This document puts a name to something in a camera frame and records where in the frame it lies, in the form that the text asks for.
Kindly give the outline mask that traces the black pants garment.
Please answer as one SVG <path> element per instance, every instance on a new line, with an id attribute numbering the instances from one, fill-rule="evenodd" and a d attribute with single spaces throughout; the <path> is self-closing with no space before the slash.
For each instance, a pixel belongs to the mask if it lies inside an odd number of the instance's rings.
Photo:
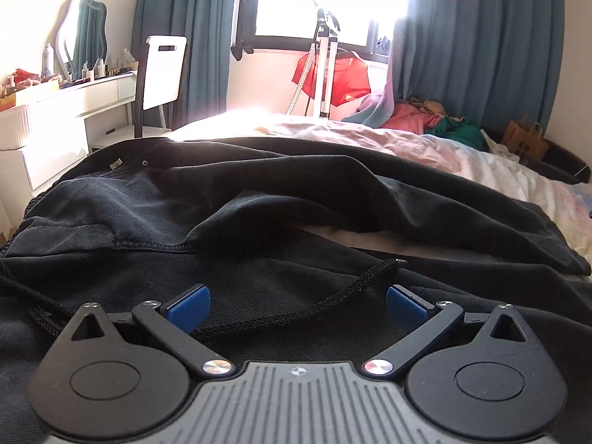
<path id="1" fill-rule="evenodd" d="M 591 439 L 591 269 L 537 206 L 387 154 L 271 137 L 127 140 L 27 206 L 1 248 L 1 439 L 37 443 L 26 387 L 84 303 L 125 312 L 197 284 L 196 338 L 237 363 L 362 363 L 400 337 L 400 284 L 515 305 L 563 374 L 562 443 Z"/>

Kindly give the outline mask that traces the pastel bed sheet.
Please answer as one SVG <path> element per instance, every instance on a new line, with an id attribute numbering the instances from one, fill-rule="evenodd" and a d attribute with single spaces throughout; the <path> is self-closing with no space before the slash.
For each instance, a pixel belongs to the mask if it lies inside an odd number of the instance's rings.
<path id="1" fill-rule="evenodd" d="M 558 226 L 567 243 L 591 259 L 591 185 L 568 185 L 546 178 L 506 157 L 453 140 L 311 116 L 270 113 L 245 107 L 190 122 L 168 134 L 174 141 L 230 137 L 285 137 L 346 144 L 392 154 L 538 205 Z"/>

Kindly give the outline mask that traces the black sofa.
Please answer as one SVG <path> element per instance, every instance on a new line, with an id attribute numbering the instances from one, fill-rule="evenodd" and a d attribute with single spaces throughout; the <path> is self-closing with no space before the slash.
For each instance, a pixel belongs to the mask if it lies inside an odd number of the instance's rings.
<path id="1" fill-rule="evenodd" d="M 520 157 L 519 163 L 523 167 L 530 168 L 545 178 L 562 181 L 564 184 L 589 184 L 591 168 L 585 161 L 547 138 L 544 141 L 548 144 L 548 148 L 541 161 Z"/>

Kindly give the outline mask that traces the white cloth on sofa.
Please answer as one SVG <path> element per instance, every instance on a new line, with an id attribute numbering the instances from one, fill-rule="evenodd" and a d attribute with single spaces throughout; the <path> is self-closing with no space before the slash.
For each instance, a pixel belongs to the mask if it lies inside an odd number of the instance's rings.
<path id="1" fill-rule="evenodd" d="M 495 140 L 491 139 L 486 133 L 486 130 L 480 129 L 482 138 L 486 143 L 487 149 L 491 154 L 497 155 L 498 157 L 506 158 L 508 161 L 519 162 L 520 157 L 517 154 L 513 154 L 510 150 L 502 143 L 496 143 Z"/>

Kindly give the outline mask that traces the brown paper bag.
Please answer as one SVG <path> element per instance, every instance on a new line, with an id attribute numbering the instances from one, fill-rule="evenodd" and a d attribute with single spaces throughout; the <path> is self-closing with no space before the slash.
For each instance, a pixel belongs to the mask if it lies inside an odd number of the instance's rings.
<path id="1" fill-rule="evenodd" d="M 502 138 L 502 144 L 520 158 L 541 161 L 549 145 L 543 135 L 543 126 L 527 113 L 517 122 L 511 120 Z"/>

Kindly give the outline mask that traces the green clothing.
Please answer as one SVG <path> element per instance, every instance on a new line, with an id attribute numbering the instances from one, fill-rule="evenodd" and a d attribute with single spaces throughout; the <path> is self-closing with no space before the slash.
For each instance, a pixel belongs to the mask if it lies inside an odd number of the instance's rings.
<path id="1" fill-rule="evenodd" d="M 486 146 L 481 125 L 468 118 L 455 119 L 444 116 L 434 127 L 427 128 L 424 132 L 465 144 L 476 150 L 484 150 Z"/>

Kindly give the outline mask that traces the white vanity desk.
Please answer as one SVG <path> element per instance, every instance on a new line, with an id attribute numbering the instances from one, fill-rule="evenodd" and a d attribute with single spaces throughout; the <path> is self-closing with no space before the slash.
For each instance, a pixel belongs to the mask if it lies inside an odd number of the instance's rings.
<path id="1" fill-rule="evenodd" d="M 134 102 L 127 72 L 52 90 L 1 113 L 1 225 L 15 229 L 25 208 L 89 154 L 85 121 Z"/>

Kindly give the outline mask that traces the pink clothing pile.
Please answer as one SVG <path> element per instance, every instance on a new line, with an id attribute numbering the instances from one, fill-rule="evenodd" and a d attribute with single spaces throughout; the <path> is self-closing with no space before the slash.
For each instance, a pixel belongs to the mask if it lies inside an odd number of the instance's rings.
<path id="1" fill-rule="evenodd" d="M 392 116 L 382 124 L 381 128 L 423 134 L 436 127 L 443 118 L 443 113 L 426 111 L 423 107 L 418 108 L 402 101 L 395 106 Z"/>

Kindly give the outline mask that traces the red cloth bag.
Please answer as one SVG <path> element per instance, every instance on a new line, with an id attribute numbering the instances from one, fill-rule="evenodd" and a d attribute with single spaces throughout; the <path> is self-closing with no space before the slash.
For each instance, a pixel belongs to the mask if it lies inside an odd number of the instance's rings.
<path id="1" fill-rule="evenodd" d="M 308 56 L 302 56 L 296 66 L 292 82 L 298 84 Z M 313 63 L 303 84 L 303 91 L 307 96 L 314 94 L 313 77 L 316 73 L 316 62 Z M 332 106 L 340 106 L 370 93 L 368 66 L 354 51 L 338 51 L 333 74 L 331 90 Z"/>

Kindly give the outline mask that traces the wavy vanity mirror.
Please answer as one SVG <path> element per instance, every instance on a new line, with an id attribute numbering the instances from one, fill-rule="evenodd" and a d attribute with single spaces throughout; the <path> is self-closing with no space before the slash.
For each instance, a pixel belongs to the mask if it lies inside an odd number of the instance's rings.
<path id="1" fill-rule="evenodd" d="M 106 5 L 96 0 L 68 0 L 58 18 L 53 49 L 62 75 L 69 80 L 84 77 L 107 53 Z"/>

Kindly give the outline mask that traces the right teal curtain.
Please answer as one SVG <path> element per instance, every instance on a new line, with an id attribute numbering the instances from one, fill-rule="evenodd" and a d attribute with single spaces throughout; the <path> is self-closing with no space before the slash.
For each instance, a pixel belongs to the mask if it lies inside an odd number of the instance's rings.
<path id="1" fill-rule="evenodd" d="M 409 0 L 391 47 L 393 97 L 435 100 L 491 130 L 546 126 L 564 28 L 565 0 Z"/>

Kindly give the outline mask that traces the black framed window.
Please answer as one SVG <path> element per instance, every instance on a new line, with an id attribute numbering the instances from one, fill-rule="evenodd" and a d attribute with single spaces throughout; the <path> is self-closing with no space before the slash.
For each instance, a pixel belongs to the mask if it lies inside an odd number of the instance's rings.
<path id="1" fill-rule="evenodd" d="M 238 0 L 231 54 L 255 50 L 306 51 L 322 23 L 337 30 L 341 51 L 385 63 L 395 24 L 410 0 Z"/>

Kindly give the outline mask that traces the white chair with black frame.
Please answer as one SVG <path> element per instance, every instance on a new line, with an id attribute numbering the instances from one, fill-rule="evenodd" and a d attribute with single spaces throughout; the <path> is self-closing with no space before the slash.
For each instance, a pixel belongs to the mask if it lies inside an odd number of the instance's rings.
<path id="1" fill-rule="evenodd" d="M 91 151 L 128 139 L 164 137 L 169 132 L 164 106 L 179 97 L 187 42 L 184 36 L 147 38 L 135 78 L 135 98 L 127 113 L 128 125 L 90 143 Z M 159 126 L 144 125 L 145 115 L 151 109 L 158 111 Z"/>

